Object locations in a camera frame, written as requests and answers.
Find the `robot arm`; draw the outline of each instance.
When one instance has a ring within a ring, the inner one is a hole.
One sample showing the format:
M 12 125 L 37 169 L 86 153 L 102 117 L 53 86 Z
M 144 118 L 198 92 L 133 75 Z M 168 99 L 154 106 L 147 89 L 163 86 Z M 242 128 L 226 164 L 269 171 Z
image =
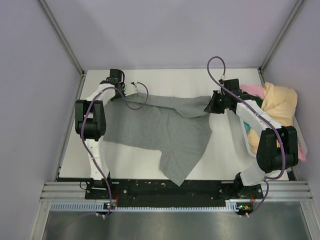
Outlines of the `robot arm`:
M 86 99 L 80 99 L 75 102 L 75 131 L 77 134 L 81 134 L 81 128 L 83 126 L 85 114 L 88 111 L 88 107 L 95 96 L 97 96 L 103 89 L 108 87 L 117 88 L 124 96 L 136 94 L 138 88 L 134 82 L 125 84 L 124 73 L 118 69 L 110 69 L 110 76 L 106 80 L 102 81 L 97 90 L 93 92 Z M 87 147 L 90 149 L 94 156 L 95 161 L 100 166 L 104 174 L 109 174 L 109 168 L 105 161 L 101 161 L 100 142 L 103 140 L 103 135 L 107 129 L 106 117 L 104 106 L 114 99 L 121 98 L 121 94 L 114 90 L 108 89 L 104 91 L 95 101 L 90 110 L 90 114 L 84 126 L 84 140 Z M 99 173 L 98 169 L 90 159 L 91 178 L 94 180 L 100 180 L 103 176 Z
M 275 170 L 282 168 L 282 155 L 280 148 L 277 146 L 277 137 L 272 129 L 262 121 L 258 115 L 270 122 L 279 132 L 285 151 L 285 168 L 293 167 L 298 164 L 298 138 L 297 131 L 293 126 L 282 126 L 280 123 L 269 117 L 256 103 L 252 100 L 254 97 L 246 92 L 242 92 L 238 79 L 220 80 L 225 88 L 239 96 L 249 104 L 257 113 L 253 113 L 243 102 L 238 102 L 230 94 L 213 91 L 213 96 L 205 112 L 214 114 L 223 114 L 225 109 L 230 109 L 236 115 L 248 123 L 260 137 L 256 162 L 246 170 L 238 173 L 236 179 L 241 181 L 243 186 L 254 186 L 259 184 L 266 175 Z

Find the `gray cloth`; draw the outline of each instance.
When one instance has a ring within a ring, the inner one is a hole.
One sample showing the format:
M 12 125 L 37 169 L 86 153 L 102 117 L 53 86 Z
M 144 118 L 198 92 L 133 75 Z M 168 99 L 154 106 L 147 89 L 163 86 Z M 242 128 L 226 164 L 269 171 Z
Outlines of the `gray cloth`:
M 126 97 L 138 108 L 142 93 Z M 204 112 L 211 97 L 178 98 L 150 95 L 140 110 L 129 109 L 122 99 L 104 107 L 106 133 L 103 140 L 127 146 L 160 150 L 160 170 L 180 186 L 203 156 L 210 136 L 209 114 Z

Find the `reflective metal surface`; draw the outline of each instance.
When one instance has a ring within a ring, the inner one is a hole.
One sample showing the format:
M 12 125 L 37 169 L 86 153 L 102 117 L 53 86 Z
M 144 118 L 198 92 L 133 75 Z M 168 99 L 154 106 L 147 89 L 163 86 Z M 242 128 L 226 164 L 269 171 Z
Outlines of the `reflective metal surface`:
M 265 203 L 250 218 L 233 212 L 115 212 L 105 220 L 79 212 L 51 212 L 44 240 L 308 240 L 301 205 Z

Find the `fabric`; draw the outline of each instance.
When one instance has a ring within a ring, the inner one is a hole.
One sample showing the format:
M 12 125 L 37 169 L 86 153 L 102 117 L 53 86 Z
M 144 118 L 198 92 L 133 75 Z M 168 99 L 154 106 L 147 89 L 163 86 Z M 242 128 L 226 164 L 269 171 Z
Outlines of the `fabric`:
M 241 84 L 240 89 L 243 92 L 247 92 L 248 94 L 252 96 L 259 97 L 260 99 L 265 98 L 265 91 L 262 86 L 255 86 L 255 85 L 250 85 L 250 84 Z
M 142 93 L 125 98 L 133 108 L 146 99 Z M 150 95 L 140 110 L 129 109 L 122 99 L 104 108 L 103 140 L 149 150 L 160 150 L 160 170 L 180 186 L 203 156 L 210 136 L 210 96 L 177 98 Z
M 269 82 L 266 82 L 262 88 L 263 102 L 261 109 L 283 126 L 293 126 L 293 117 L 298 101 L 296 91 L 288 87 L 274 86 Z M 256 154 L 260 141 L 259 136 L 251 129 L 247 137 L 251 151 Z M 300 146 L 298 146 L 298 158 L 303 162 L 306 161 L 306 154 Z

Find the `gray wall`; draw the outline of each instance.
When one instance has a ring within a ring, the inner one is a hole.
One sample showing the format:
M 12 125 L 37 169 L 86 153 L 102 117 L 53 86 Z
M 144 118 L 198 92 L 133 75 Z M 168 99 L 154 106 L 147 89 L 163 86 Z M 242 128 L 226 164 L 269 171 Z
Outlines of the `gray wall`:
M 307 162 L 297 170 L 309 182 L 320 212 L 320 1 L 307 0 L 265 71 L 266 80 L 294 88 L 296 118 L 305 139 Z
M 259 67 L 296 0 L 47 0 L 83 68 Z M 216 61 L 212 66 L 221 67 Z
M 37 1 L 1 1 L 0 33 L 0 239 L 25 240 L 80 78 Z

